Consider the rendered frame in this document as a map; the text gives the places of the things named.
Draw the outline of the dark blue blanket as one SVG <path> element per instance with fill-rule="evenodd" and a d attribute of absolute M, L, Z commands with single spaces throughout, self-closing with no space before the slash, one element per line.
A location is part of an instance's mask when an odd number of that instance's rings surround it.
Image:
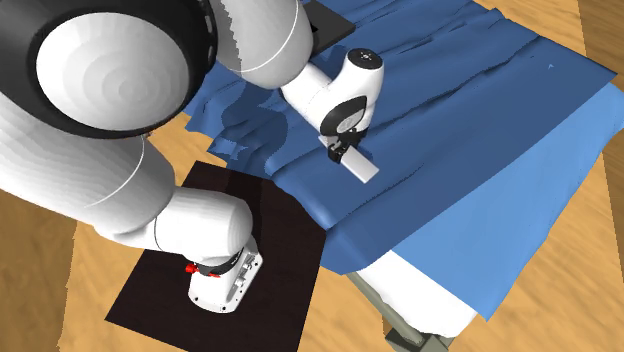
<path fill-rule="evenodd" d="M 385 65 L 362 142 L 378 174 L 333 163 L 276 93 L 216 66 L 189 129 L 235 170 L 269 178 L 326 231 L 322 265 L 366 267 L 486 182 L 613 79 L 606 67 L 471 0 L 321 0 L 355 31 L 316 64 L 367 47 Z"/>

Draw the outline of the dark robot stand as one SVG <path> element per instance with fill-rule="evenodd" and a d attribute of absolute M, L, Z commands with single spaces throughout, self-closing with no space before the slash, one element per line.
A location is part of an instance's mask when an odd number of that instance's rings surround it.
<path fill-rule="evenodd" d="M 244 199 L 264 259 L 241 304 L 212 313 L 188 296 L 188 260 L 146 250 L 106 319 L 187 352 L 297 352 L 319 269 L 325 232 L 272 181 L 196 162 L 190 188 Z"/>

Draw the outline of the black flat rectangular slab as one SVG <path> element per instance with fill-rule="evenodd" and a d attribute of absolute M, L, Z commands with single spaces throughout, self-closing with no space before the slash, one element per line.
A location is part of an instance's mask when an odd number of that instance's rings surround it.
<path fill-rule="evenodd" d="M 303 6 L 313 35 L 312 57 L 335 45 L 356 29 L 352 22 L 318 0 L 309 0 Z"/>

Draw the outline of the bed with white mattress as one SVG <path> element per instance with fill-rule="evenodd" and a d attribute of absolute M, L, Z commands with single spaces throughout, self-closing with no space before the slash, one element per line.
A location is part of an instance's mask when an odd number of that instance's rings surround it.
<path fill-rule="evenodd" d="M 546 136 L 357 272 L 414 328 L 490 317 L 624 116 L 612 80 Z"/>

